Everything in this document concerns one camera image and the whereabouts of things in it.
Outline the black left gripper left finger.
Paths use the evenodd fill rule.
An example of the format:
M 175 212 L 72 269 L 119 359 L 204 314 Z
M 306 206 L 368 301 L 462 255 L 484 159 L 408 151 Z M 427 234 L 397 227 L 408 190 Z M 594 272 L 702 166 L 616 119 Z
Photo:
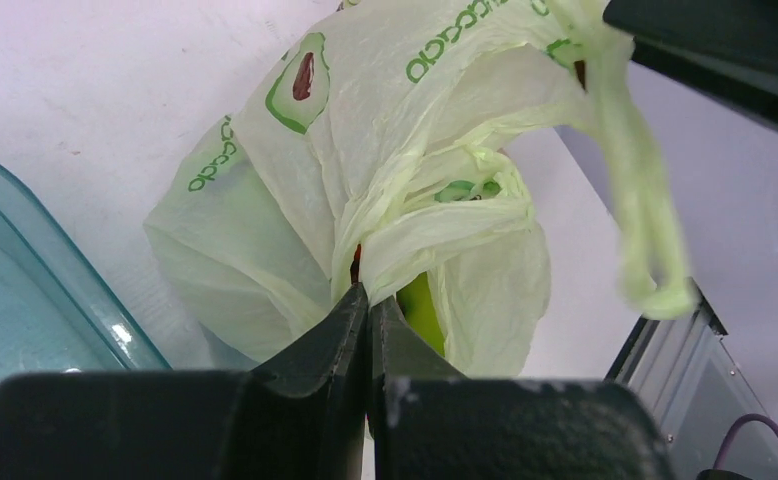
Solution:
M 368 298 L 249 370 L 17 375 L 0 383 L 0 479 L 357 479 Z

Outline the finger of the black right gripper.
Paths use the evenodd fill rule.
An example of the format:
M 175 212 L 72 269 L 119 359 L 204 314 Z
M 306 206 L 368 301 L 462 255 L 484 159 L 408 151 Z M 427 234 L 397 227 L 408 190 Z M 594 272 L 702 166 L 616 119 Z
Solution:
M 778 132 L 778 1 L 612 1 L 634 60 Z

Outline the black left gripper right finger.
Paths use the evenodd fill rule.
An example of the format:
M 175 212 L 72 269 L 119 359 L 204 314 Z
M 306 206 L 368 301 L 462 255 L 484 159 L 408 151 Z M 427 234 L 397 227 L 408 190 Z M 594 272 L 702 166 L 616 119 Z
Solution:
M 368 420 L 380 479 L 670 479 L 637 396 L 610 381 L 462 375 L 393 299 L 369 313 Z

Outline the light green plastic bag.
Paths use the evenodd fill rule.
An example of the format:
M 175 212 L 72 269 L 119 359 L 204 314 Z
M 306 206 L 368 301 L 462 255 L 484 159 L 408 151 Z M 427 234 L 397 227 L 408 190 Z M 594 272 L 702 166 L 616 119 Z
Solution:
M 662 156 L 602 1 L 347 1 L 214 124 L 144 222 L 194 317 L 263 362 L 352 284 L 424 284 L 418 332 L 460 372 L 515 375 L 551 291 L 544 231 L 502 149 L 568 125 L 609 168 L 622 292 L 692 309 Z

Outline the teal plastic tub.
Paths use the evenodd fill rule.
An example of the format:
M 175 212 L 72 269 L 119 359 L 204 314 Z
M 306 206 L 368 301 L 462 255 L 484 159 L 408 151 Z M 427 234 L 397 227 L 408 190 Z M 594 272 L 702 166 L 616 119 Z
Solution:
M 0 165 L 0 383 L 170 365 L 32 191 Z

